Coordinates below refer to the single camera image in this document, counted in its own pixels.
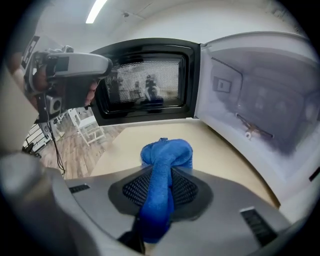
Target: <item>black microwave frame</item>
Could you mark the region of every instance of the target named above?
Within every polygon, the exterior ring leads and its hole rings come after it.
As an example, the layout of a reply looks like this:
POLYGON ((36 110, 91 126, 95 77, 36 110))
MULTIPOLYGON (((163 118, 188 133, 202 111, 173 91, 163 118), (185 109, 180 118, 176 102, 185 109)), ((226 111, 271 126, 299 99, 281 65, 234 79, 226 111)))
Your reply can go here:
POLYGON ((180 60, 180 100, 171 101, 171 104, 137 107, 133 103, 122 103, 121 107, 113 109, 102 80, 91 107, 100 126, 194 117, 200 76, 200 44, 171 38, 142 38, 111 44, 92 54, 110 58, 114 66, 150 60, 180 60))

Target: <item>white chair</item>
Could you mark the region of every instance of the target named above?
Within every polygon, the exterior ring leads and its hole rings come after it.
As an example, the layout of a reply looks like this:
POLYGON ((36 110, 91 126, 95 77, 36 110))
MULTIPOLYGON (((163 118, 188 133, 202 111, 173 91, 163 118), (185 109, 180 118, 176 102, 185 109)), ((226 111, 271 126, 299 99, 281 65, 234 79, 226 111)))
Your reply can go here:
POLYGON ((78 133, 81 135, 81 137, 83 138, 83 140, 88 146, 90 143, 95 142, 102 137, 106 138, 104 129, 102 127, 95 127, 90 130, 86 129, 91 125, 97 124, 97 121, 94 115, 81 120, 75 108, 68 109, 68 114, 71 118, 73 125, 77 127, 78 133), (100 136, 97 136, 98 130, 100 130, 102 133, 100 136))

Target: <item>black cable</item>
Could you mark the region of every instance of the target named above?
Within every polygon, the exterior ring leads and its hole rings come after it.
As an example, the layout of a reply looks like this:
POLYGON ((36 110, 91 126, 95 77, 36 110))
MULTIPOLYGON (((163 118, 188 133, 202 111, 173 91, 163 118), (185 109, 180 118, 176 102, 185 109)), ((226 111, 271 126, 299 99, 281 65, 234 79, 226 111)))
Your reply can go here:
POLYGON ((49 132, 51 134, 51 138, 52 138, 52 141, 53 141, 53 144, 54 144, 54 147, 55 147, 56 162, 58 164, 58 167, 62 170, 62 176, 65 177, 66 170, 64 168, 64 164, 62 162, 62 158, 61 158, 59 150, 58 150, 58 146, 57 146, 57 143, 56 143, 55 135, 54 135, 54 133, 52 131, 51 123, 47 122, 47 125, 48 125, 49 132))

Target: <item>beige countertop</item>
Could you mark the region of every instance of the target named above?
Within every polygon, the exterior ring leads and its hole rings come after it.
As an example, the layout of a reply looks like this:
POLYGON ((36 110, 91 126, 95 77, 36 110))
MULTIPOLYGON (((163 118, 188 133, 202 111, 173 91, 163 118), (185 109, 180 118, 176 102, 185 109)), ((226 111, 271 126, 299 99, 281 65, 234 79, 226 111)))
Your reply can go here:
POLYGON ((279 202, 248 161, 226 140, 201 121, 125 128, 103 153, 91 176, 141 165, 141 149, 160 138, 184 139, 193 149, 193 168, 237 182, 275 207, 279 202))

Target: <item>microwave door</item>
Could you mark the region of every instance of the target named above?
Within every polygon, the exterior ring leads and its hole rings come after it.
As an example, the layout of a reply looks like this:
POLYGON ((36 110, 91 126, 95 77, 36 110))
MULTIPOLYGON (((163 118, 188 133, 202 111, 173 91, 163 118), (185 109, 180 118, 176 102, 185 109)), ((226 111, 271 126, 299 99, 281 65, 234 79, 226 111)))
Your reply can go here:
POLYGON ((144 38, 93 53, 113 63, 111 73, 100 81, 91 107, 100 126, 194 117, 199 44, 144 38))
POLYGON ((319 73, 317 55, 297 35, 247 33, 201 45, 195 116, 249 160, 280 202, 320 165, 319 73))

